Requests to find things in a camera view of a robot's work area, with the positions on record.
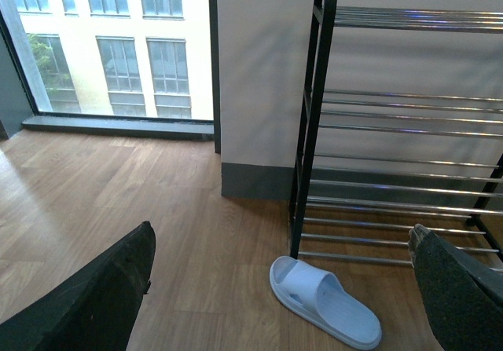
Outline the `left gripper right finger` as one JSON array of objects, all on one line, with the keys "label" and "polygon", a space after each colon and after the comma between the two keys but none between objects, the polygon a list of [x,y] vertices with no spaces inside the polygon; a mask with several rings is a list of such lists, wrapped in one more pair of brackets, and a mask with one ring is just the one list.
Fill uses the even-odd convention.
[{"label": "left gripper right finger", "polygon": [[444,350],[502,349],[502,275],[427,227],[409,254],[431,331]]}]

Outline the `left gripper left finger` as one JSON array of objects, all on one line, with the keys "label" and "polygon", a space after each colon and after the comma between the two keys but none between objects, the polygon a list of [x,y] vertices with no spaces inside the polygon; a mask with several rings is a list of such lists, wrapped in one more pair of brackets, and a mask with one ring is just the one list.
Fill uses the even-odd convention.
[{"label": "left gripper left finger", "polygon": [[149,221],[1,325],[3,350],[125,350],[151,285]]}]

